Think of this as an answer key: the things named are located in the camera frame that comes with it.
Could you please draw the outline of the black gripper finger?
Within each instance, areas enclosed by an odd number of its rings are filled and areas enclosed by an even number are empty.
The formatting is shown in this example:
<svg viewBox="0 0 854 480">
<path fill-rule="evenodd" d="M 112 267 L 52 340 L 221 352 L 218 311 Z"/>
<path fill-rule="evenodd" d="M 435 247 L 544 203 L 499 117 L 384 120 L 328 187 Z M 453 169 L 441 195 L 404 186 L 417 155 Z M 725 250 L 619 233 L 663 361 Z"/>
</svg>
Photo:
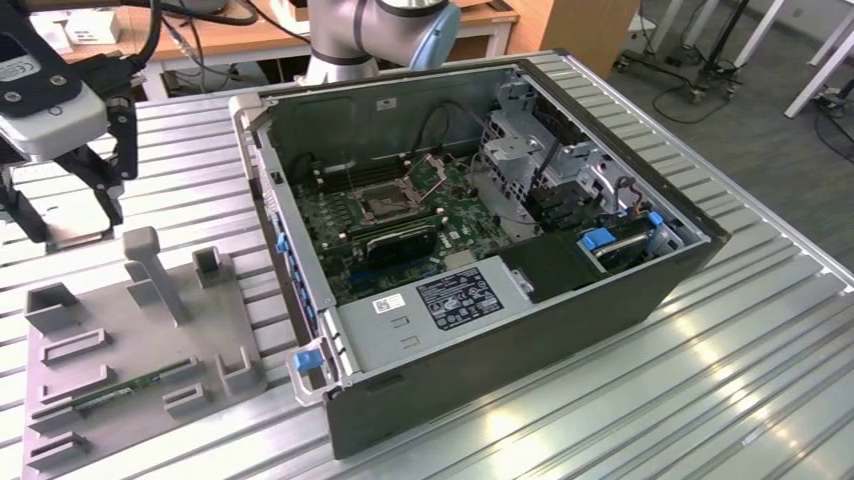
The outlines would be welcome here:
<svg viewBox="0 0 854 480">
<path fill-rule="evenodd" d="M 32 242 L 46 241 L 46 224 L 24 194 L 16 190 L 8 166 L 1 167 L 1 211 L 21 228 Z"/>
<path fill-rule="evenodd" d="M 86 144 L 72 149 L 54 159 L 54 163 L 74 175 L 92 189 L 109 225 L 122 223 L 118 197 L 124 182 L 137 178 L 137 121 L 134 101 L 130 97 L 106 100 L 106 133 L 116 140 L 112 154 L 101 157 Z"/>
</svg>

